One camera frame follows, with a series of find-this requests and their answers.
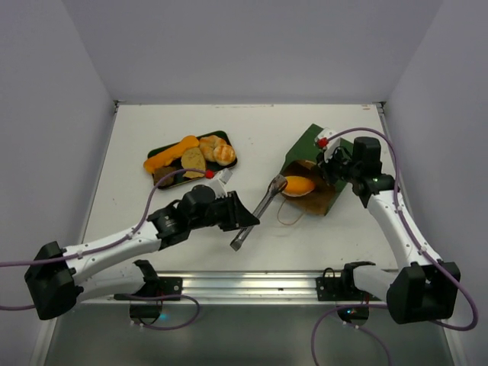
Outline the green paper bag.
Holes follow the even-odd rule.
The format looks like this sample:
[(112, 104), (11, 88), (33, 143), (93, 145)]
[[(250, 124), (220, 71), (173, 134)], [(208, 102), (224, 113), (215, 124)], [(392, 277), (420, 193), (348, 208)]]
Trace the green paper bag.
[(312, 124), (298, 138), (285, 154), (280, 173), (286, 177), (296, 175), (309, 178), (316, 184), (315, 189), (303, 197), (288, 197), (281, 193), (284, 202), (298, 209), (300, 214), (326, 216), (345, 189), (345, 183), (338, 181), (328, 185), (320, 176), (316, 167), (316, 158), (320, 150), (314, 144), (314, 138), (322, 127)]

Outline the oval orange bread roll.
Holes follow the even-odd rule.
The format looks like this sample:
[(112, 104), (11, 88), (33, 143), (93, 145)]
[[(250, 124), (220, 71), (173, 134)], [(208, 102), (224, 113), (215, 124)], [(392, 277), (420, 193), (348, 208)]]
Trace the oval orange bread roll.
[(282, 193), (288, 197), (303, 197), (311, 193), (316, 184), (309, 178), (289, 175), (285, 177), (287, 185)]

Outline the metal tongs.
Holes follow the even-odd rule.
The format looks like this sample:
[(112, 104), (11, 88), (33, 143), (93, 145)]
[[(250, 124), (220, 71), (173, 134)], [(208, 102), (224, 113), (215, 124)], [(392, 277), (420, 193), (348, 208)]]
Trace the metal tongs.
[[(274, 198), (280, 194), (285, 188), (287, 187), (287, 179), (281, 175), (276, 175), (268, 185), (267, 191), (265, 196), (261, 199), (258, 206), (254, 209), (253, 215), (260, 219), (262, 214), (268, 209), (270, 203), (274, 200)], [(239, 251), (242, 247), (242, 244), (247, 239), (248, 235), (252, 232), (253, 227), (247, 227), (239, 231), (239, 233), (234, 237), (234, 239), (230, 243), (230, 247), (234, 251)]]

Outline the round scored bun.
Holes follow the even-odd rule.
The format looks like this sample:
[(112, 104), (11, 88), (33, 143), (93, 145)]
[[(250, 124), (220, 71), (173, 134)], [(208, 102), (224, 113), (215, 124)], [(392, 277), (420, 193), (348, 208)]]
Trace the round scored bun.
[(213, 150), (215, 162), (221, 166), (228, 166), (236, 160), (236, 151), (230, 145), (219, 145)]

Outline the sliced toast bread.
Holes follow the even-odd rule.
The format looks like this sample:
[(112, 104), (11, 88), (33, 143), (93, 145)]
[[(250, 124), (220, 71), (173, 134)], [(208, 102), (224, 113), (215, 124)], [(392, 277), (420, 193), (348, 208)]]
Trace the sliced toast bread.
[(207, 163), (198, 147), (193, 147), (184, 152), (181, 157), (181, 166), (187, 171), (183, 174), (185, 178), (194, 179), (204, 177)]

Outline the round flower bread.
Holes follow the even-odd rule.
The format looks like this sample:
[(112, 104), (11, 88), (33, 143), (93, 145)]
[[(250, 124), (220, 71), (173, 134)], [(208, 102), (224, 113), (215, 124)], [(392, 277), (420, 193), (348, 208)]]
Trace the round flower bread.
[(217, 135), (204, 136), (199, 139), (199, 149), (208, 162), (215, 162), (214, 150), (218, 146), (224, 146), (227, 142)]

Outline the brown blurred bread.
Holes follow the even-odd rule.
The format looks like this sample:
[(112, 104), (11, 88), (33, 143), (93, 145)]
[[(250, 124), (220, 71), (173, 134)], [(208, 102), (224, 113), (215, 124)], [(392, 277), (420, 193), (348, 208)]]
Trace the brown blurred bread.
[(176, 184), (174, 172), (176, 171), (177, 168), (174, 166), (164, 166), (156, 169), (152, 174), (153, 185), (160, 190), (174, 186)]

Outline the long orange bread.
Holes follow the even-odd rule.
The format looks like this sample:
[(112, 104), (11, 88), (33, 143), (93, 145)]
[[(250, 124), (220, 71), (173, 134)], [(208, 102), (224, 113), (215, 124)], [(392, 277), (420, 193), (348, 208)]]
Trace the long orange bread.
[(199, 139), (196, 136), (186, 136), (178, 143), (150, 154), (143, 163), (143, 167), (146, 172), (153, 174), (157, 169), (166, 167), (176, 159), (180, 159), (187, 150), (199, 147), (199, 144)]

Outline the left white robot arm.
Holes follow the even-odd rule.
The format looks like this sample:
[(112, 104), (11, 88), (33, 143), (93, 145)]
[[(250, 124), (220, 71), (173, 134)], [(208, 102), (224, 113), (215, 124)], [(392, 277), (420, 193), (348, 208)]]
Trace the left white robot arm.
[(153, 300), (169, 292), (143, 255), (184, 242), (193, 230), (216, 226), (228, 232), (259, 223), (235, 191), (218, 197), (211, 187), (198, 185), (126, 232), (77, 246), (42, 246), (24, 280), (41, 320), (107, 295)]

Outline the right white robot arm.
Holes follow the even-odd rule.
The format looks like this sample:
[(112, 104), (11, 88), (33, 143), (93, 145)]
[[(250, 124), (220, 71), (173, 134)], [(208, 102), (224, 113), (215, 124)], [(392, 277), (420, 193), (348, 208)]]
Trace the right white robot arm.
[(461, 272), (444, 262), (414, 227), (392, 175), (383, 173), (381, 145), (368, 136), (355, 138), (352, 150), (340, 142), (318, 136), (317, 168), (324, 180), (352, 185), (353, 193), (377, 221), (393, 251), (398, 272), (372, 262), (344, 266), (339, 289), (348, 299), (364, 292), (382, 300), (398, 324), (448, 319), (454, 312)]

